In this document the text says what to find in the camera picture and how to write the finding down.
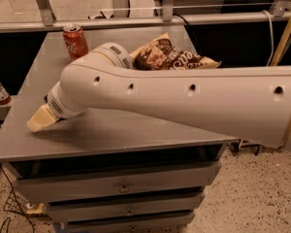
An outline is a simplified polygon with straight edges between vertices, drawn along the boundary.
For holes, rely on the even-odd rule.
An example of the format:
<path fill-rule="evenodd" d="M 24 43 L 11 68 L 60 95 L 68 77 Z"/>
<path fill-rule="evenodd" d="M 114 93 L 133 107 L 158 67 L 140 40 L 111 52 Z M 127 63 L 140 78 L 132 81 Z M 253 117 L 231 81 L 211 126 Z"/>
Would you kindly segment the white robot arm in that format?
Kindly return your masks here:
<path fill-rule="evenodd" d="M 106 43 L 65 67 L 27 126 L 121 110 L 291 150 L 291 66 L 140 71 Z"/>

